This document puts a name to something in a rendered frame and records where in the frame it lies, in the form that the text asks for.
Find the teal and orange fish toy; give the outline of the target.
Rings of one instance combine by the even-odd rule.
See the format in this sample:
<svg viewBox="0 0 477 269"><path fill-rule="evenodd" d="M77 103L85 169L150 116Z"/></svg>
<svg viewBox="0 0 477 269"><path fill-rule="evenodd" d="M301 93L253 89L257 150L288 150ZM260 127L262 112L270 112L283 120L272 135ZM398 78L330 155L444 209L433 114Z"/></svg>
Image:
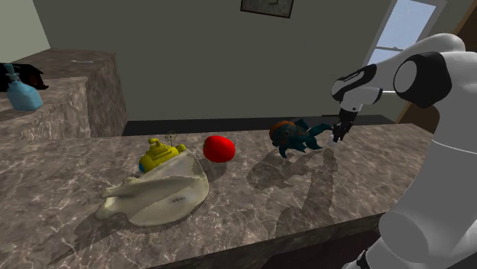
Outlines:
<svg viewBox="0 0 477 269"><path fill-rule="evenodd" d="M304 152L306 148L318 150L322 147L317 144L316 136L333 128L326 124L310 127L303 119L296 122L281 121L269 130L272 145L277 147L280 155L286 158L286 150L294 149Z"/></svg>

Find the window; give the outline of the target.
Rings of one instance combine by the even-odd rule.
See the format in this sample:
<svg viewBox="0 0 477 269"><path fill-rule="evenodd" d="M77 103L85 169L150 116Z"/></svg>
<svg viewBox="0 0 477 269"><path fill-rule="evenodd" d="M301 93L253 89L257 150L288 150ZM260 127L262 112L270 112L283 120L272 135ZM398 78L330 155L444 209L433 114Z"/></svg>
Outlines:
<svg viewBox="0 0 477 269"><path fill-rule="evenodd" d="M393 57L424 39L447 0L391 0L363 65Z"/></svg>

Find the red apple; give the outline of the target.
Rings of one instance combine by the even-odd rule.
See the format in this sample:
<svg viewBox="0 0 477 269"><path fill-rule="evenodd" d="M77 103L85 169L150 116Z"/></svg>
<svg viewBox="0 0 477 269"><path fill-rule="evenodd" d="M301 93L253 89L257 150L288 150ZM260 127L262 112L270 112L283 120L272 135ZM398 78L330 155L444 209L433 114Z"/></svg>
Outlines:
<svg viewBox="0 0 477 269"><path fill-rule="evenodd" d="M204 141L203 154L212 162L225 163L235 156L235 145L230 139L223 136L209 136Z"/></svg>

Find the yellow submarine toy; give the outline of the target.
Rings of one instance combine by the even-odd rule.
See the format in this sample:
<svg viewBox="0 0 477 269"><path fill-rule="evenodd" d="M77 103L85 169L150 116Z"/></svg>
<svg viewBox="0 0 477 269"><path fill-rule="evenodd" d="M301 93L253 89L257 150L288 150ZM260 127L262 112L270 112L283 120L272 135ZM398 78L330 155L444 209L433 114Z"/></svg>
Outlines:
<svg viewBox="0 0 477 269"><path fill-rule="evenodd" d="M161 143L158 138L149 138L149 150L140 158L138 169L142 173L147 173L185 151L187 148L184 144L178 144L177 146L172 145L176 137L177 133L175 131L169 131L164 136L166 143Z"/></svg>

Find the cream cloth bag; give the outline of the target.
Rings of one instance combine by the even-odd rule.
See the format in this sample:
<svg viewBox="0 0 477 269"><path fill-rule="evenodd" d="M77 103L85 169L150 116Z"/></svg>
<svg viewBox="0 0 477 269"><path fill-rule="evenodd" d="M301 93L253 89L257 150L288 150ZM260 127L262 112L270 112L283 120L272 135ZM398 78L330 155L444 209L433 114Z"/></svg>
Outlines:
<svg viewBox="0 0 477 269"><path fill-rule="evenodd" d="M209 181L195 155L186 150L146 174L106 188L95 218L122 214L140 227L164 225L188 216L209 193Z"/></svg>

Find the black object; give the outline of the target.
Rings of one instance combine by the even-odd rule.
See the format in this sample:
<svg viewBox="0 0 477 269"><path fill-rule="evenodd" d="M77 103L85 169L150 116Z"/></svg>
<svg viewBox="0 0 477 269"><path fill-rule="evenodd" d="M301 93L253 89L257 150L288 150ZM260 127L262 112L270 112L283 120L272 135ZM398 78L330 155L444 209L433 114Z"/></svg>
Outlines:
<svg viewBox="0 0 477 269"><path fill-rule="evenodd" d="M25 63L13 63L12 66L14 71L19 74L19 78L23 83L33 86L37 90L45 90L48 88L41 78L43 72L36 67ZM0 92L7 92L8 84L11 82L7 73L5 63L0 63Z"/></svg>

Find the blue soap dispenser bottle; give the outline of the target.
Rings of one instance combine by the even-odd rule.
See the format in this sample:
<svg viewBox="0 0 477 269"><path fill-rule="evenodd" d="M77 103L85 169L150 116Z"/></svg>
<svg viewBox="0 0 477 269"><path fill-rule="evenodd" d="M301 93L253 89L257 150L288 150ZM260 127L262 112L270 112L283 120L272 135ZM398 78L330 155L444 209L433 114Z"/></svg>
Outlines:
<svg viewBox="0 0 477 269"><path fill-rule="evenodd" d="M7 71L5 75L10 79L7 97L13 109L18 111L38 110L43 105L39 92L33 86L21 81L12 64L5 63L4 68Z"/></svg>

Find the dark framed wall picture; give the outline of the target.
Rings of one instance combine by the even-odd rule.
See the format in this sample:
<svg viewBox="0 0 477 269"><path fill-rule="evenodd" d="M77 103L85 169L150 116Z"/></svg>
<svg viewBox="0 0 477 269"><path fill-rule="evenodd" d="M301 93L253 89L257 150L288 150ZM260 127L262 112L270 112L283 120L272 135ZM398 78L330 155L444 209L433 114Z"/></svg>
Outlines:
<svg viewBox="0 0 477 269"><path fill-rule="evenodd" d="M293 5L294 0L241 0L240 11L289 18Z"/></svg>

